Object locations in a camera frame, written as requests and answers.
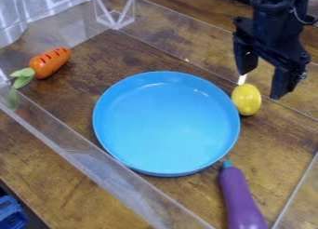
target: blue object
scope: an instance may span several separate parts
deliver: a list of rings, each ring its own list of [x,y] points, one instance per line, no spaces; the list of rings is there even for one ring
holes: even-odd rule
[[[0,197],[0,228],[21,229],[26,224],[26,214],[9,195]]]
[[[108,153],[131,169],[175,177],[213,164],[239,136],[239,113],[226,93],[191,74],[151,72],[101,95],[93,128]]]

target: orange carrot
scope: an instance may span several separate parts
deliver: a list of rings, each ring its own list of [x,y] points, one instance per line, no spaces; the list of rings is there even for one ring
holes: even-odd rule
[[[34,71],[34,77],[37,79],[49,77],[67,63],[71,53],[68,47],[58,47],[34,56],[28,63],[29,68]]]

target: yellow lemon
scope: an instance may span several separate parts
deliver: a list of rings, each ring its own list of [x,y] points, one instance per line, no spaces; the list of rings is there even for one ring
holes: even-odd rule
[[[240,115],[252,115],[260,108],[262,96],[258,88],[251,84],[236,86],[231,99]]]

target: wooden surface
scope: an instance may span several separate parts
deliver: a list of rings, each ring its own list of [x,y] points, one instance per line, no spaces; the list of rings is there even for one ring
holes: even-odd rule
[[[231,18],[250,13],[248,7],[227,0],[151,1],[228,30],[234,28]],[[311,40],[312,54],[314,34],[315,30],[308,29],[306,38]],[[18,45],[22,41],[4,53],[18,52]],[[215,67],[223,68],[219,57],[212,57]],[[21,91],[99,145],[91,114],[100,94],[127,76],[168,69],[203,77],[228,94],[235,86],[125,34],[107,31],[73,48],[69,63],[52,77],[33,81]],[[2,112],[0,117],[1,180],[52,228],[149,228]],[[243,170],[256,203],[272,225],[312,159],[318,124],[267,99],[254,116],[242,117],[240,124],[238,143],[227,157]],[[140,176],[216,228],[226,228],[219,169],[217,162],[181,178]]]

